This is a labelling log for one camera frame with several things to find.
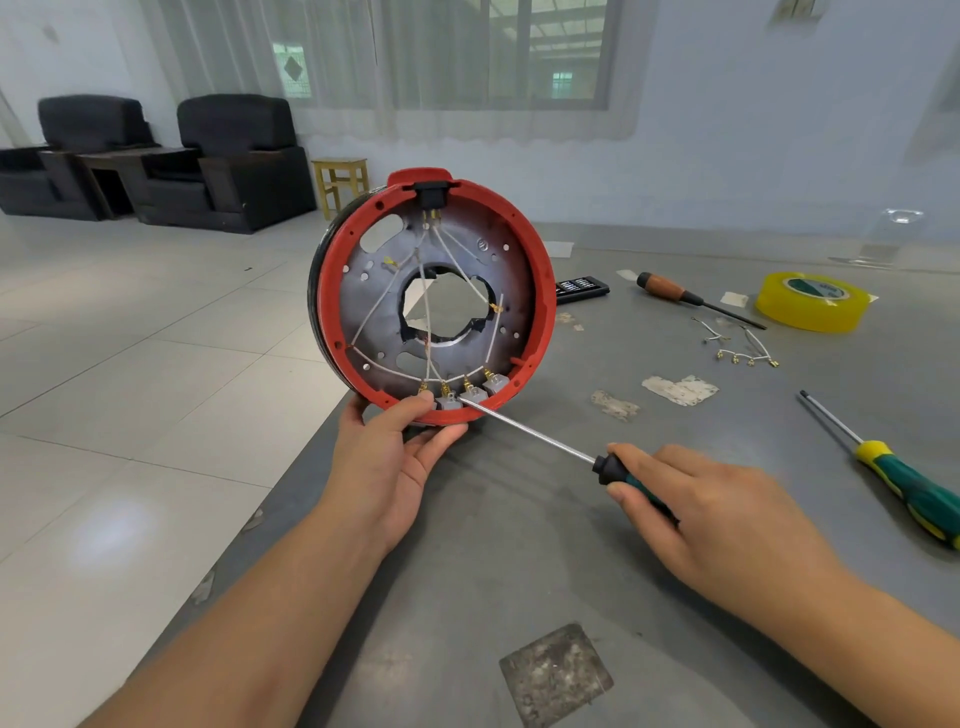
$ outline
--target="packing tape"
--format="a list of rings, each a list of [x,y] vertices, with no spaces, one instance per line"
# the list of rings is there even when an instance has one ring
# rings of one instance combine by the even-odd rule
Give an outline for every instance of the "packing tape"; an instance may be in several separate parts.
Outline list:
[[[853,331],[870,305],[870,294],[842,280],[806,273],[771,273],[756,308],[774,321],[826,333]]]

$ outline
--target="paper scrap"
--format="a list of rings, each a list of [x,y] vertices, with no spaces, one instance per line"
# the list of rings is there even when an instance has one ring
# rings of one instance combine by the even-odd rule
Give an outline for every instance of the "paper scrap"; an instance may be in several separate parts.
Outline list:
[[[737,308],[744,308],[749,300],[750,296],[746,296],[742,293],[733,293],[732,291],[727,291],[727,293],[723,295],[723,298],[720,299],[720,303],[725,303],[726,305],[735,305]]]
[[[661,376],[644,379],[643,386],[655,395],[666,397],[681,407],[692,407],[720,391],[720,387],[690,375],[680,381],[670,381]]]
[[[590,401],[600,407],[605,415],[615,417],[624,423],[628,423],[640,411],[640,408],[631,401],[618,400],[602,389],[598,389],[590,395]]]
[[[543,247],[550,257],[570,257],[573,253],[573,243],[561,240],[544,240]]]

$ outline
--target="red circular housing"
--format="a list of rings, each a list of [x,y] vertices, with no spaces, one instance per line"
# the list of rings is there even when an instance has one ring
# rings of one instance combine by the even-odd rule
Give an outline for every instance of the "red circular housing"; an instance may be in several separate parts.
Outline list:
[[[423,185],[425,182],[445,183],[448,205],[455,206],[461,200],[470,201],[482,206],[493,220],[502,221],[521,246],[529,264],[534,288],[530,292],[533,298],[532,323],[522,354],[510,358],[511,371],[499,372],[508,377],[510,384],[483,401],[484,406],[497,409],[523,388],[543,360],[553,332],[557,294],[553,267],[540,235],[516,207],[487,187],[467,180],[454,180],[445,169],[402,169],[390,175],[385,187],[374,190],[364,199],[358,199],[355,205],[348,206],[331,225],[330,229],[336,230],[328,241],[322,243],[321,248],[325,249],[318,250],[318,259],[314,261],[310,309],[316,320],[311,323],[322,352],[350,388],[384,409],[397,403],[397,398],[372,387],[348,356],[350,344],[344,335],[340,309],[341,284],[345,266],[363,233],[399,206],[409,206],[424,186],[434,186]],[[480,414],[467,406],[462,409],[437,409],[424,415],[420,421],[427,425],[454,425],[475,420]]]

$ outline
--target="gray table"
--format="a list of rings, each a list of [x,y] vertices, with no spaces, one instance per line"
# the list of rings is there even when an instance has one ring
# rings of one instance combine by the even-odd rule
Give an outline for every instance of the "gray table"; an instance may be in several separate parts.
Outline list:
[[[879,300],[849,335],[761,332],[781,364],[773,369],[717,361],[689,309],[650,299],[614,271],[656,271],[716,301],[725,290],[755,293],[783,264],[580,249],[554,264],[558,279],[590,274],[612,292],[564,308],[584,330],[557,325],[505,414],[586,452],[610,441],[678,442],[760,467],[861,576],[960,634],[956,555],[928,539],[796,397],[808,389],[930,477],[960,483],[955,276],[803,266]],[[719,393],[680,407],[641,386],[652,375],[691,374]],[[640,413],[628,424],[604,414],[590,403],[596,389]],[[154,651],[316,502],[336,414],[267,497],[264,522],[224,553],[211,598],[188,600]],[[300,724],[519,726],[498,660],[572,621],[614,686],[563,726],[869,724],[776,645],[673,579],[578,461],[494,421],[438,465],[417,522],[374,579]]]

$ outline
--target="fingernail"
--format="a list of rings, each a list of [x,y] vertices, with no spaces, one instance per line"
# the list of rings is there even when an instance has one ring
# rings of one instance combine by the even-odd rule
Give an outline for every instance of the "fingernail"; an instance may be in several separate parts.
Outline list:
[[[620,487],[616,483],[611,483],[607,486],[607,495],[609,495],[618,503],[623,502],[623,493],[620,491]]]

